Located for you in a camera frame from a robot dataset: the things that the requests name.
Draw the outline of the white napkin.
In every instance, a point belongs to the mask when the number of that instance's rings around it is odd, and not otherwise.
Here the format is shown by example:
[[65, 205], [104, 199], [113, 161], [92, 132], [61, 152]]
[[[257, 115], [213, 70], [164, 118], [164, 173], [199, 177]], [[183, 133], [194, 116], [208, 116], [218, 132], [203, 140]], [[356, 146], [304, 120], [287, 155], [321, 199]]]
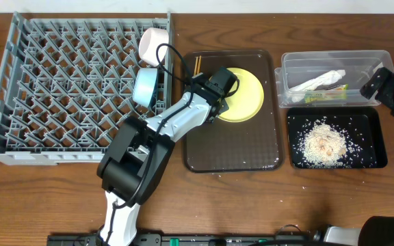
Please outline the white napkin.
[[305, 103], [304, 96], [306, 93], [326, 90], [336, 86], [336, 82], [340, 81], [344, 76], [345, 70], [331, 70], [314, 79], [310, 79], [300, 85], [289, 88], [289, 91], [285, 93], [285, 96], [291, 103]]

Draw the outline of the rice food waste pile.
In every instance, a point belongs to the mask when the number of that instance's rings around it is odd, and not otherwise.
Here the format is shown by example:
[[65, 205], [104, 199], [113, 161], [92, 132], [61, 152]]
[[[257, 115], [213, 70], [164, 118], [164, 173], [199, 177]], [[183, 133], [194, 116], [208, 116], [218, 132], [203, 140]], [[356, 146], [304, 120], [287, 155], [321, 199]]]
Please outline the rice food waste pile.
[[349, 167], [362, 150], [346, 128], [320, 120], [307, 120], [293, 143], [299, 164], [312, 168]]

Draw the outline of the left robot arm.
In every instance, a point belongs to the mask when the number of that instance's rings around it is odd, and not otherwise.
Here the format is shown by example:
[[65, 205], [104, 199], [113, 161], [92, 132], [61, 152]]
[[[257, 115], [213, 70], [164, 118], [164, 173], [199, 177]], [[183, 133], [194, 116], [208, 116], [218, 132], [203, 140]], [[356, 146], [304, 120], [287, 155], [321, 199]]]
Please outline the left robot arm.
[[107, 200], [105, 224], [97, 245], [129, 245], [136, 236], [140, 206], [153, 194], [176, 142], [228, 109], [226, 99], [240, 80], [221, 67], [211, 78], [189, 78], [181, 99], [146, 120], [130, 116], [110, 143], [97, 168]]

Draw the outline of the light blue bowl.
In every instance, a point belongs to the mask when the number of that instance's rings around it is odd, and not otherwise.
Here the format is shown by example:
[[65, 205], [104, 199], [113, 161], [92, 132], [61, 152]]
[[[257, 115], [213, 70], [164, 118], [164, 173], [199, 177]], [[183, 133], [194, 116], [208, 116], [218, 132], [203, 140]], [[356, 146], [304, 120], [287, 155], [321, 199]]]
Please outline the light blue bowl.
[[141, 68], [136, 76], [132, 99], [135, 103], [149, 108], [158, 81], [156, 68]]

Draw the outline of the green orange snack wrapper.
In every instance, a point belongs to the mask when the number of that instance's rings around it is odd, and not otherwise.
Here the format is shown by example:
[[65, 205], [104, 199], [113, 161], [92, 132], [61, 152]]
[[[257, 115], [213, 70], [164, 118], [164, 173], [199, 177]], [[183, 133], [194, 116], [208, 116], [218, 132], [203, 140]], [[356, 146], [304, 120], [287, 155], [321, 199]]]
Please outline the green orange snack wrapper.
[[312, 103], [315, 101], [327, 101], [327, 100], [342, 100], [347, 98], [347, 87], [345, 85], [336, 85], [326, 90], [311, 91], [305, 94], [304, 102]]

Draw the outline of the wooden chopstick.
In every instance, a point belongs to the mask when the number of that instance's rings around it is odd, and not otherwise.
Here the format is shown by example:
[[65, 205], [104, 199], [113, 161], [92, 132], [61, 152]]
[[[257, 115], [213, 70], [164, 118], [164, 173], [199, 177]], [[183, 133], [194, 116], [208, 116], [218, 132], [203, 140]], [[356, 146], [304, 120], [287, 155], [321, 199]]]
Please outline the wooden chopstick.
[[201, 56], [198, 56], [198, 58], [199, 58], [199, 60], [198, 60], [198, 72], [197, 72], [197, 74], [200, 73], [201, 59], [202, 59], [202, 57], [201, 57]]
[[199, 58], [196, 57], [195, 64], [194, 64], [194, 73], [193, 73], [193, 76], [197, 75], [197, 72], [198, 72], [198, 60], [199, 60]]

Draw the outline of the pink white bowl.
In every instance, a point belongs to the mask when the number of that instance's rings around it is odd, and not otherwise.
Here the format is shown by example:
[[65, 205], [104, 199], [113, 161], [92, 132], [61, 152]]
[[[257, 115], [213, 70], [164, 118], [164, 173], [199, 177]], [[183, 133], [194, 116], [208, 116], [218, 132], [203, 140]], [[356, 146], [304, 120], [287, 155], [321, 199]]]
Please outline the pink white bowl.
[[140, 59], [151, 66], [158, 66], [166, 56], [167, 46], [160, 44], [169, 43], [169, 33], [165, 29], [150, 27], [142, 35], [138, 53]]

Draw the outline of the yellow plate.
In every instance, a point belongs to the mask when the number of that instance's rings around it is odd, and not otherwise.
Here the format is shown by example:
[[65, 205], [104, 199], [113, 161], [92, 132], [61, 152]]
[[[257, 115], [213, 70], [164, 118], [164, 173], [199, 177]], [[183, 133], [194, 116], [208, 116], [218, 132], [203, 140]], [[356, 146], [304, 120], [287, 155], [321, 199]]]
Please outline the yellow plate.
[[249, 120], [263, 105], [263, 86], [255, 75], [245, 69], [228, 68], [228, 70], [239, 79], [239, 89], [226, 99], [228, 109], [218, 117], [234, 123]]

